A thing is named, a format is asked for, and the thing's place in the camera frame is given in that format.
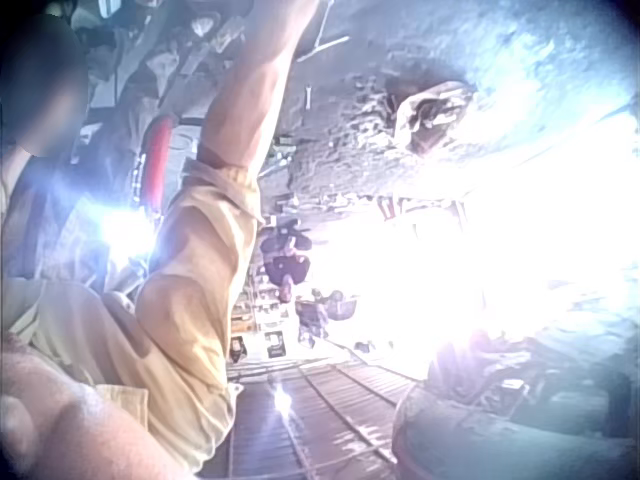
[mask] forearm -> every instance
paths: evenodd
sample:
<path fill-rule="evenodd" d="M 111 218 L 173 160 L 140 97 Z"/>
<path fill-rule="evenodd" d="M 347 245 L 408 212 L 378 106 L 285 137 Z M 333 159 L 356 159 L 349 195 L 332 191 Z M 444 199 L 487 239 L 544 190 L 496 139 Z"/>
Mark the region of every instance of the forearm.
<path fill-rule="evenodd" d="M 293 55 L 318 0 L 265 0 L 254 29 L 207 113 L 202 145 L 213 167 L 246 168 L 257 175 L 275 132 Z"/>

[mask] rolled sleeve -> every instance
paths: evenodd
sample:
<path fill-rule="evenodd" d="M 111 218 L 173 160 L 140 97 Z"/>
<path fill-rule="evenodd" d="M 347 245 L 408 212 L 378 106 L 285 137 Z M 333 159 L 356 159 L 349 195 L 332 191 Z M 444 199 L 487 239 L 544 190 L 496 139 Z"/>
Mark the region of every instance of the rolled sleeve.
<path fill-rule="evenodd" d="M 232 398 L 226 378 L 231 309 L 244 284 L 259 220 L 255 180 L 239 169 L 188 160 L 182 188 L 158 236 L 152 274 L 136 301 L 141 328 L 175 365 L 194 394 L 196 410 L 203 412 L 187 425 L 179 412 L 162 405 L 175 407 L 163 398 L 164 386 L 158 385 L 157 392 L 154 381 L 146 386 L 150 431 L 170 450 L 191 457 L 192 469 L 213 454 L 233 421 L 233 405 L 224 412 L 215 405 L 220 395 Z"/>

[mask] metal frame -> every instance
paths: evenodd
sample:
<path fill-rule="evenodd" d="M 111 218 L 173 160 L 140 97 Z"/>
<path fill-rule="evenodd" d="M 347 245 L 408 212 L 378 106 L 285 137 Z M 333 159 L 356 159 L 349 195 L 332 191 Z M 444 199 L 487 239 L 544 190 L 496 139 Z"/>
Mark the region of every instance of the metal frame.
<path fill-rule="evenodd" d="M 384 400 L 385 402 L 387 402 L 389 405 L 391 405 L 392 407 L 396 407 L 398 405 L 398 402 L 393 401 L 392 399 L 390 399 L 389 397 L 387 397 L 384 393 L 380 393 L 377 390 L 375 390 L 374 388 L 371 388 L 369 385 L 366 385 L 365 383 L 361 382 L 360 380 L 358 380 L 357 378 L 353 377 L 352 375 L 348 374 L 347 372 L 345 372 L 343 369 L 341 369 L 339 366 L 337 365 L 332 365 L 331 366 L 333 368 L 333 370 L 340 372 L 342 375 L 344 375 L 345 377 L 347 377 L 349 380 L 351 380 L 353 383 L 360 385 L 362 388 L 364 388 L 367 392 L 370 392 L 371 394 L 375 395 L 376 397 L 380 398 L 381 400 Z"/>
<path fill-rule="evenodd" d="M 271 393 L 275 394 L 276 389 L 273 383 L 271 382 L 267 382 L 267 383 L 269 385 Z M 293 408 L 290 408 L 290 411 L 289 411 L 289 418 L 291 417 L 295 418 L 295 412 Z M 296 457 L 298 458 L 300 465 L 302 465 L 302 471 L 300 472 L 300 474 L 304 474 L 307 480 L 317 480 L 317 477 L 314 471 L 315 468 L 311 466 L 309 459 L 307 459 L 307 456 L 304 454 L 304 450 L 300 447 L 300 443 L 298 442 L 298 439 L 296 438 L 295 433 L 293 432 L 293 430 L 291 429 L 291 425 L 289 424 L 289 419 L 285 418 L 283 415 L 280 415 L 280 419 L 282 420 L 282 425 L 287 431 L 287 436 L 291 441 L 291 446 L 293 447 L 293 451 L 296 453 Z"/>
<path fill-rule="evenodd" d="M 302 377 L 306 380 L 306 382 L 309 384 L 309 386 L 313 389 L 313 391 L 316 392 L 316 394 L 322 399 L 324 403 L 327 404 L 327 406 L 342 421 L 342 423 L 344 423 L 352 432 L 354 432 L 358 437 L 360 437 L 360 439 L 364 443 L 366 443 L 367 445 L 369 445 L 374 449 L 374 453 L 378 458 L 380 458 L 384 462 L 389 463 L 390 465 L 396 464 L 395 459 L 391 455 L 385 453 L 382 450 L 382 447 L 374 444 L 371 441 L 371 439 L 367 436 L 366 433 L 364 433 L 357 425 L 354 425 L 353 422 L 351 422 L 340 410 L 338 410 L 338 408 L 333 404 L 333 402 L 331 402 L 331 400 L 329 400 L 326 397 L 326 395 L 322 393 L 320 388 L 318 388 L 318 386 L 315 383 L 313 383 L 313 381 L 311 380 L 311 377 L 307 375 L 307 373 L 302 368 L 298 368 L 298 371 L 300 372 Z"/>

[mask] shirt sleeve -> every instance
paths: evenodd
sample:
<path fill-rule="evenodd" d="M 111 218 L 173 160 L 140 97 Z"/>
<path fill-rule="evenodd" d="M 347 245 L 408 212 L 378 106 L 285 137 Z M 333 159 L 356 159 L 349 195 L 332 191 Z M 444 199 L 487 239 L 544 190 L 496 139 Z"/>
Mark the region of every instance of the shirt sleeve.
<path fill-rule="evenodd" d="M 260 220 L 257 182 L 245 170 L 187 160 L 136 301 L 136 316 L 154 343 L 212 387 L 226 385 L 231 309 Z"/>

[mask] bright light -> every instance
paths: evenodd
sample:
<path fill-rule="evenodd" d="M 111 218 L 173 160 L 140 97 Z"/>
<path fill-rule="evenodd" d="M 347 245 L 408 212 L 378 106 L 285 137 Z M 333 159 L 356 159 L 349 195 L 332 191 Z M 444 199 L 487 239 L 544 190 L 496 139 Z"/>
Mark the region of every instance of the bright light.
<path fill-rule="evenodd" d="M 155 230 L 142 209 L 109 210 L 100 227 L 102 239 L 110 246 L 110 257 L 118 267 L 153 250 Z"/>
<path fill-rule="evenodd" d="M 291 409 L 291 397 L 282 390 L 282 387 L 278 385 L 274 393 L 274 404 L 280 414 L 287 418 L 289 416 L 289 410 Z"/>

